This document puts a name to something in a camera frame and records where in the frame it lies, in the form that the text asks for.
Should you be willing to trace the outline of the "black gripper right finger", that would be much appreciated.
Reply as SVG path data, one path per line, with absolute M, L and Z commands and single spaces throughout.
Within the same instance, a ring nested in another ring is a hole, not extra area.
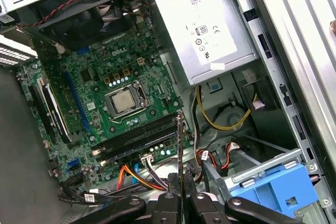
M 196 189 L 194 174 L 185 172 L 186 223 L 302 223 L 275 210 L 241 197 L 222 205 L 216 196 Z

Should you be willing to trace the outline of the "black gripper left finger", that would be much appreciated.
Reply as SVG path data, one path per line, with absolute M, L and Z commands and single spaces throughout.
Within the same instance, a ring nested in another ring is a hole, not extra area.
M 146 202 L 138 196 L 121 199 L 103 210 L 101 223 L 181 223 L 181 179 L 177 173 L 167 178 L 168 191 L 155 193 Z

